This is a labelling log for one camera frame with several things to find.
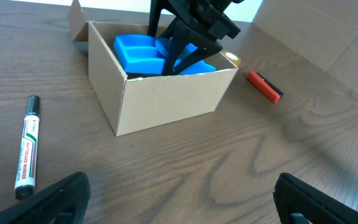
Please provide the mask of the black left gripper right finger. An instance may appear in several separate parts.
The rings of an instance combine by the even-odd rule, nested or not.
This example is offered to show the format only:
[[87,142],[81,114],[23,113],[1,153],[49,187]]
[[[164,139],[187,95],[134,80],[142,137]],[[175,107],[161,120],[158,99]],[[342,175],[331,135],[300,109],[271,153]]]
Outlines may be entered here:
[[281,173],[273,199],[282,224],[358,224],[358,212],[289,173]]

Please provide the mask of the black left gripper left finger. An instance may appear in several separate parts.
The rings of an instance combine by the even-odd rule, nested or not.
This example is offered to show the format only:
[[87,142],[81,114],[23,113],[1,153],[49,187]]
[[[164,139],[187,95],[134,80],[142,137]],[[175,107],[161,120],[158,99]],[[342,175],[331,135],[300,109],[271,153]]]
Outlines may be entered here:
[[90,200],[86,173],[75,172],[0,212],[0,223],[81,224]]

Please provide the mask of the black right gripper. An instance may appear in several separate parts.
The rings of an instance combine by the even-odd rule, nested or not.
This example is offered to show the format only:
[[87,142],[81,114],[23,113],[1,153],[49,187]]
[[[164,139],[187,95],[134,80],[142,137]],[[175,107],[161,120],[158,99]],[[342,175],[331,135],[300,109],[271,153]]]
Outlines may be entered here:
[[225,36],[234,39],[241,30],[224,11],[231,3],[243,1],[151,0],[148,36],[155,37],[163,9],[179,18],[174,19],[161,35],[170,37],[162,75],[179,75],[189,66],[219,53],[222,45],[205,36],[220,40]]

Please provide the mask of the black whiteboard marker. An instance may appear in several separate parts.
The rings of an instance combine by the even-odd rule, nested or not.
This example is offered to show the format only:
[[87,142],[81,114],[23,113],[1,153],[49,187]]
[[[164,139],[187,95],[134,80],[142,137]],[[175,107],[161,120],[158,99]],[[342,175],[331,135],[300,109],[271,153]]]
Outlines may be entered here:
[[19,160],[15,176],[15,198],[22,200],[35,194],[37,149],[39,143],[40,97],[28,97],[21,135]]

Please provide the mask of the blue plastic tape dispenser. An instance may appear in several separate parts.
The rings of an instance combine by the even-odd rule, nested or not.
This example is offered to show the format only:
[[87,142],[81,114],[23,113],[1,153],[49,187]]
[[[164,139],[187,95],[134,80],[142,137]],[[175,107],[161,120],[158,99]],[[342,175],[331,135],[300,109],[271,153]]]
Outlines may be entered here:
[[[142,34],[117,35],[113,47],[126,73],[161,75],[170,39]],[[204,60],[189,66],[179,75],[215,72],[216,67]]]

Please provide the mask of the yellow clear tape roll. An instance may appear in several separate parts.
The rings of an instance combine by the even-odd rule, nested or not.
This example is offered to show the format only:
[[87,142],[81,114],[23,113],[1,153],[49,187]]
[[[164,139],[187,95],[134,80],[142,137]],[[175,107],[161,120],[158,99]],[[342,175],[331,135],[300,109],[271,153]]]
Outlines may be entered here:
[[239,66],[241,64],[241,58],[237,56],[236,54],[233,54],[228,51],[223,51],[223,54],[235,65]]

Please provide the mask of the red stapler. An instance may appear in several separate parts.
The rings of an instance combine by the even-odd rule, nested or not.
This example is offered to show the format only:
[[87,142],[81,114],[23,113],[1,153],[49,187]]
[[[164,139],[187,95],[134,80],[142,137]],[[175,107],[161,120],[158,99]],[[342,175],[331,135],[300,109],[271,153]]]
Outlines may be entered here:
[[272,103],[278,102],[283,96],[283,92],[281,90],[270,83],[258,72],[251,70],[246,76],[246,79]]

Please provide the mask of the brown cardboard box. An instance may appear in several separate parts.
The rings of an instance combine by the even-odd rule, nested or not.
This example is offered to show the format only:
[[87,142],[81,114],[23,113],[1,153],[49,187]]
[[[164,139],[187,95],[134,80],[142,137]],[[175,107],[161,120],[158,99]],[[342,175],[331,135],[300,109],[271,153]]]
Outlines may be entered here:
[[87,41],[88,78],[116,136],[133,133],[192,116],[213,112],[238,67],[218,53],[207,62],[215,72],[191,75],[129,78],[113,49],[121,34],[146,34],[147,24],[90,21],[73,0],[68,22],[73,40]]

